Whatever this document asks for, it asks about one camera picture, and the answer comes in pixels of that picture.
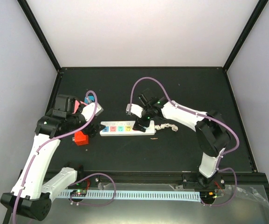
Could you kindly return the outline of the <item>white power strip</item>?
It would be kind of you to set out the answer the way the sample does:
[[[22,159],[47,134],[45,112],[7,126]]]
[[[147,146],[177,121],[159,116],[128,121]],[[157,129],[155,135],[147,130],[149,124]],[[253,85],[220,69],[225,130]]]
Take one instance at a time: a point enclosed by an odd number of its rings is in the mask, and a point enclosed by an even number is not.
[[[106,136],[144,136],[144,135],[154,135],[155,134],[155,124],[154,121],[150,122],[150,126],[145,129],[145,132],[133,130],[135,121],[102,121],[102,125],[105,126],[103,130],[100,131],[100,135]]]

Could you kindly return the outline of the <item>red cube socket adapter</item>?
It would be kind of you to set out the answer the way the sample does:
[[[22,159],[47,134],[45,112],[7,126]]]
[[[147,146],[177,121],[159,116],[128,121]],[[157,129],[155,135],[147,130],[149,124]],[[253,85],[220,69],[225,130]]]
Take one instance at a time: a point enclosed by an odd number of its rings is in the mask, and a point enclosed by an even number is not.
[[[77,146],[84,146],[89,144],[89,136],[84,134],[82,131],[74,133],[72,140]]]

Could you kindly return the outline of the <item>blue square plug adapter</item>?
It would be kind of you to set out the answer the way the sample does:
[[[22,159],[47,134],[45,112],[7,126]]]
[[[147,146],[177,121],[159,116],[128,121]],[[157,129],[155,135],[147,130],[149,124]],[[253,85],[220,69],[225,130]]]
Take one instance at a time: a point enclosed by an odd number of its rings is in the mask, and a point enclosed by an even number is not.
[[[95,98],[94,98],[93,95],[89,95],[89,96],[87,96],[87,97],[84,98],[84,101],[83,102],[84,102],[84,104],[88,105],[90,103],[95,102]]]

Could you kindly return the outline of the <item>pink triangular socket adapter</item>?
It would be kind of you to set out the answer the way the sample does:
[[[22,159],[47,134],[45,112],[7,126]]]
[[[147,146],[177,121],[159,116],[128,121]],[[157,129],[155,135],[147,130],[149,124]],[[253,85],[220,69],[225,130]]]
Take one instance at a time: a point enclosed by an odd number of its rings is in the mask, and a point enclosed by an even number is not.
[[[76,100],[73,114],[81,114],[85,106],[86,104],[83,101]]]

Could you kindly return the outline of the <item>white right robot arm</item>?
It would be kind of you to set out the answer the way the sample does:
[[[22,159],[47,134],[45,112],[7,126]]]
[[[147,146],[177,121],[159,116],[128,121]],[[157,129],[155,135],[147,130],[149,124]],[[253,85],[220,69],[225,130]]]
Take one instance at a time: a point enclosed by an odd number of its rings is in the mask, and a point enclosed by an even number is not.
[[[202,159],[195,182],[202,189],[208,188],[214,182],[218,165],[230,142],[229,132],[222,125],[212,121],[221,115],[213,111],[211,113],[198,112],[184,107],[175,101],[169,101],[167,97],[154,97],[150,90],[146,89],[139,96],[142,105],[128,104],[126,112],[137,116],[133,130],[145,132],[154,118],[169,119],[176,121],[193,131],[202,150]]]

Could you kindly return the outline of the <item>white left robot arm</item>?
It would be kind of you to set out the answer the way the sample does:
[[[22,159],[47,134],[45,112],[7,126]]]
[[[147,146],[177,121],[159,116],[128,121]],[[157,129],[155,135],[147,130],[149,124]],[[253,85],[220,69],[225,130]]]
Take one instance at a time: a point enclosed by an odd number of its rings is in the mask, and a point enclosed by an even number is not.
[[[82,166],[67,165],[44,182],[51,159],[63,138],[79,131],[92,137],[103,128],[101,124],[92,123],[103,111],[96,93],[88,91],[86,99],[85,103],[77,97],[59,94],[54,106],[38,120],[25,167],[11,191],[0,198],[0,203],[12,213],[12,223],[17,223],[17,216],[42,221],[52,202],[65,188],[81,186],[86,180]]]

